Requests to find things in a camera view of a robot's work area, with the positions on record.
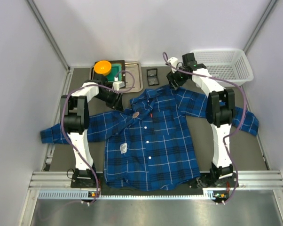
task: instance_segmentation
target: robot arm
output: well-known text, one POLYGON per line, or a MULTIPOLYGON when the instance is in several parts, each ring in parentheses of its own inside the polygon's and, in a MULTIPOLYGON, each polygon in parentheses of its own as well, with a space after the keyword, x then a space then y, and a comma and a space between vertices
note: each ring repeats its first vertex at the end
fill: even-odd
MULTIPOLYGON (((123 110, 122 106, 122 94, 108 91, 105 88, 96 86, 97 84, 105 85, 107 79, 102 76, 99 79, 87 81, 83 84, 84 89, 74 92, 68 103, 67 111, 64 115, 64 129, 68 134, 71 142, 78 149, 81 156, 87 161, 87 163, 94 167, 94 160, 91 157, 87 141, 87 128, 89 126, 89 110, 88 102, 96 97, 106 102, 106 105, 112 109, 123 110)), ((112 84, 115 90, 119 90, 124 87, 123 81, 116 81, 112 84)), ((61 97, 61 113, 65 104, 67 95, 61 97)), ((74 149, 76 159, 76 169, 72 177, 71 187, 84 188, 93 187, 95 185, 95 178, 89 169, 89 167, 83 162, 78 152, 74 149)))
MULTIPOLYGON (((214 156, 210 169, 212 181, 231 177, 233 175, 232 162, 227 154, 223 138, 230 133, 232 118, 235 114, 235 94, 232 89, 225 89, 215 80, 209 79, 209 74, 204 64, 198 64, 193 53, 182 56, 181 70, 195 72, 207 77, 190 76, 172 69, 167 78, 170 86, 177 89, 187 79, 192 79, 208 97, 206 106, 206 119, 211 124, 214 141, 214 156)), ((177 67, 178 59, 171 57, 168 60, 172 66, 177 67)))

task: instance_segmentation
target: plastic basket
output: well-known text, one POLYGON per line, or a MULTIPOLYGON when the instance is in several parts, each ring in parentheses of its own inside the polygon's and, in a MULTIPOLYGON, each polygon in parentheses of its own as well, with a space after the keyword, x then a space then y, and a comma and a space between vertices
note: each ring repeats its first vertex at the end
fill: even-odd
MULTIPOLYGON (((253 72, 244 51, 240 49, 201 49, 191 51, 195 59, 203 63, 211 76, 242 85, 253 80, 253 72)), ((219 81, 224 87, 231 87, 228 83, 219 81)))

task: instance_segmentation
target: green object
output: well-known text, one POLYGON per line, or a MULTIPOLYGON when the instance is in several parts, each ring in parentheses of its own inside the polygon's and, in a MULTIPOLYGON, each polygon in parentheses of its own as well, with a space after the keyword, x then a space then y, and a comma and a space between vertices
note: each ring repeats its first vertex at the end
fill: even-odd
MULTIPOLYGON (((122 65, 121 64, 111 64, 111 72, 109 75, 106 76, 108 81, 114 82, 114 77, 117 75, 119 71, 121 71, 122 65)), ((118 80, 122 81, 122 73, 118 74, 118 80)))

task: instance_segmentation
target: shirt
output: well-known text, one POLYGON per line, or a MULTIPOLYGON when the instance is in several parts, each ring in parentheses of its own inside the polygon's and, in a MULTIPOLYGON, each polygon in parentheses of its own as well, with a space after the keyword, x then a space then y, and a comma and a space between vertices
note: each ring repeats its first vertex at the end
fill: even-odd
MULTIPOLYGON (((182 87, 173 90, 166 85, 146 89, 130 103, 132 109, 123 112, 90 116, 88 141, 106 140, 104 177, 107 185, 143 191, 171 190, 200 176, 185 116, 205 118, 206 96, 182 87)), ((242 111, 236 107, 233 126, 238 126, 242 111)), ((254 114, 246 112, 241 130, 256 135, 258 126, 254 114)), ((43 143, 67 143, 60 124, 42 131, 41 139, 43 143)))

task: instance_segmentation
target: shirt sleeve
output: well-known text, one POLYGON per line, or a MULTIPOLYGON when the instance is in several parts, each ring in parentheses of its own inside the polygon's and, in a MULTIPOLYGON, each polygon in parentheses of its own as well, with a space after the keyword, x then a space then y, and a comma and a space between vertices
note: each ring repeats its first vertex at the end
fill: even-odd
MULTIPOLYGON (((121 131, 128 122, 128 116, 118 111, 90 116, 87 140, 88 142, 104 141, 121 131)), ((41 131, 40 135, 44 144, 67 144, 61 131, 61 124, 41 131)))
MULTIPOLYGON (((204 94, 193 92, 182 87, 173 91, 178 109, 183 115, 205 118, 207 97, 204 94)), ((232 125, 237 127, 242 119, 243 109, 236 107, 236 114, 232 120, 232 125)), ((255 115, 246 111, 245 120, 240 130, 256 136, 259 130, 259 120, 255 115)))

